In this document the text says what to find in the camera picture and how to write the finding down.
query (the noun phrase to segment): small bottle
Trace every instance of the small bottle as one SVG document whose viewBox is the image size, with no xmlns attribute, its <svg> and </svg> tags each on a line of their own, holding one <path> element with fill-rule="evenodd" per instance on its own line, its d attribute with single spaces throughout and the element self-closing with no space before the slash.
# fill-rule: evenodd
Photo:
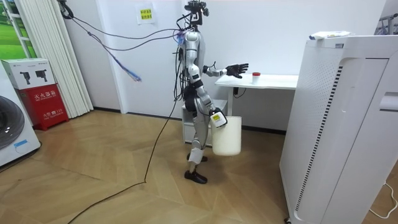
<svg viewBox="0 0 398 224">
<path fill-rule="evenodd" d="M 253 80 L 251 82 L 253 85 L 257 85 L 257 83 L 260 80 L 260 75 L 261 75 L 261 73 L 259 73 L 259 72 L 253 72 Z"/>
</svg>

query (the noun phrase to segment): white curtain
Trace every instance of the white curtain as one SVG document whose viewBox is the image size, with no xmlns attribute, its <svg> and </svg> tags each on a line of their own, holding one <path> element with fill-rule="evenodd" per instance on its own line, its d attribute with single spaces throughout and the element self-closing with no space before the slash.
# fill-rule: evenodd
<svg viewBox="0 0 398 224">
<path fill-rule="evenodd" d="M 38 57 L 50 61 L 69 118 L 93 109 L 57 0 L 16 0 Z"/>
</svg>

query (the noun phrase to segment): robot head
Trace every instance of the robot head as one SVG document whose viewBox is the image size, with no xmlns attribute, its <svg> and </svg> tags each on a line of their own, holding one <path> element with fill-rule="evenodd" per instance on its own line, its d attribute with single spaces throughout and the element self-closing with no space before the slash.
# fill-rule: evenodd
<svg viewBox="0 0 398 224">
<path fill-rule="evenodd" d="M 194 27 L 203 24 L 202 13 L 205 16 L 210 15 L 209 9 L 206 7 L 206 3 L 200 0 L 191 0 L 184 8 L 191 12 L 190 25 Z"/>
</svg>

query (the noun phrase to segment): wooden floor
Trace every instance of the wooden floor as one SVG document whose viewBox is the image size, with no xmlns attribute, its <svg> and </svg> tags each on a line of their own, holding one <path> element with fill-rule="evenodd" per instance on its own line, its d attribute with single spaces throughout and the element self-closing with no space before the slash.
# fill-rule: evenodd
<svg viewBox="0 0 398 224">
<path fill-rule="evenodd" d="M 125 187 L 141 182 L 164 119 L 93 111 L 46 132 L 37 131 L 38 153 L 0 174 L 1 224 L 66 224 L 77 213 Z M 206 185 L 183 178 L 190 145 L 180 121 L 161 136 L 147 183 L 90 209 L 73 223 L 280 223 L 288 216 L 279 160 L 284 136 L 243 131 L 242 153 L 209 161 L 199 173 Z M 398 172 L 389 183 L 398 189 Z M 388 189 L 373 208 L 393 204 Z M 365 224 L 398 223 L 368 214 Z"/>
</svg>

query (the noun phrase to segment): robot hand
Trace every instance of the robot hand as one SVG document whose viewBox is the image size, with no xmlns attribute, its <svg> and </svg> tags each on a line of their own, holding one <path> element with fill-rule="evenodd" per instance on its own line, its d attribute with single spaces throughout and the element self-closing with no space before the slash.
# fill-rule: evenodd
<svg viewBox="0 0 398 224">
<path fill-rule="evenodd" d="M 210 119 L 214 126 L 216 126 L 217 128 L 224 126 L 228 123 L 225 115 L 219 108 L 210 111 Z"/>
<path fill-rule="evenodd" d="M 248 63 L 244 63 L 241 65 L 230 65 L 228 67 L 226 67 L 225 69 L 227 70 L 226 75 L 229 76 L 234 76 L 236 78 L 242 78 L 242 76 L 240 74 L 245 73 L 249 68 L 249 64 Z"/>
</svg>

